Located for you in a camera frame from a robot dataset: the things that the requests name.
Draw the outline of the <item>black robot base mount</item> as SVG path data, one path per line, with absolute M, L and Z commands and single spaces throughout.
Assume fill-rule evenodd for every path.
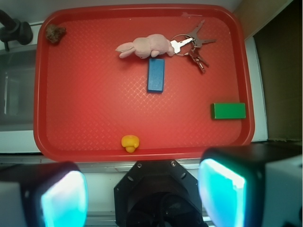
M 120 227 L 206 227 L 198 181 L 175 160 L 138 161 L 114 187 Z

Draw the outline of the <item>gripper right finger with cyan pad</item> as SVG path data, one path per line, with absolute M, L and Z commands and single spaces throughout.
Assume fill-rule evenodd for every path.
M 198 190 L 217 227 L 300 227 L 302 147 L 255 143 L 209 148 L 199 164 Z

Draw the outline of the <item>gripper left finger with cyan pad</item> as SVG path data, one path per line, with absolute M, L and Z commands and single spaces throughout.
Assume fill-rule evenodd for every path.
M 2 227 L 83 227 L 88 201 L 85 175 L 75 163 L 0 169 Z

